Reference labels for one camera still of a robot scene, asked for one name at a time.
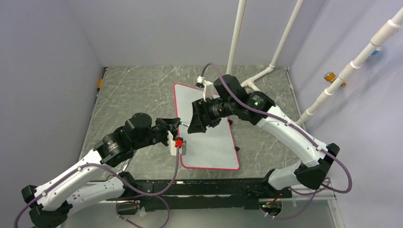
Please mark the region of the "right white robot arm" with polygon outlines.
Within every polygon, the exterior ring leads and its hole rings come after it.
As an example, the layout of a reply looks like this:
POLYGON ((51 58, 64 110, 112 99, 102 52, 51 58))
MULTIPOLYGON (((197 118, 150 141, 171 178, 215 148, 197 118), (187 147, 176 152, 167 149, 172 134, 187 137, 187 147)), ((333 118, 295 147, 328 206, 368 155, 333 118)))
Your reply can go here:
POLYGON ((192 102, 192 119, 187 132, 205 133, 223 118, 234 115, 265 130, 279 139, 300 159, 282 169, 270 170, 264 177, 262 192, 274 197, 280 190, 294 185, 317 190, 325 180, 340 148, 315 140, 288 118, 275 102, 261 91, 248 93, 235 76, 223 75, 219 80, 197 78, 203 97, 192 102))

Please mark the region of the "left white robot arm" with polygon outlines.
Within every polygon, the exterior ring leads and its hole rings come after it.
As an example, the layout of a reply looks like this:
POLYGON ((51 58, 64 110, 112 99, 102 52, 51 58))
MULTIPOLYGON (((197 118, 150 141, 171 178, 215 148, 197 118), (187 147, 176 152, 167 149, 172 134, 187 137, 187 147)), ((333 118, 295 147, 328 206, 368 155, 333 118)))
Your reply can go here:
POLYGON ((56 228, 68 216, 98 202, 152 196, 137 188, 130 173, 114 172, 113 168, 129 163, 138 149, 158 143, 179 156, 183 143, 178 137, 180 124, 180 118, 153 120, 145 113, 134 114, 62 174, 40 186, 22 189, 24 210, 31 222, 37 228, 56 228))

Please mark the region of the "red framed whiteboard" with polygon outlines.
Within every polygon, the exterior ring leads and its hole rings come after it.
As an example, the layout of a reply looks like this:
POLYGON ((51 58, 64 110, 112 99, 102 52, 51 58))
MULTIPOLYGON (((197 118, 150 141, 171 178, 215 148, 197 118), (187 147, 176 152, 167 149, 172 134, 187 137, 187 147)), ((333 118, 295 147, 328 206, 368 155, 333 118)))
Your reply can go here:
MULTIPOLYGON (((176 116, 185 124, 192 118, 192 102, 203 98, 203 91, 195 87, 175 83, 173 86, 176 116)), ((228 170, 240 169, 238 153, 228 118, 205 133, 188 134, 188 128, 179 126, 179 136, 185 140, 185 154, 180 157, 187 169, 228 170)))

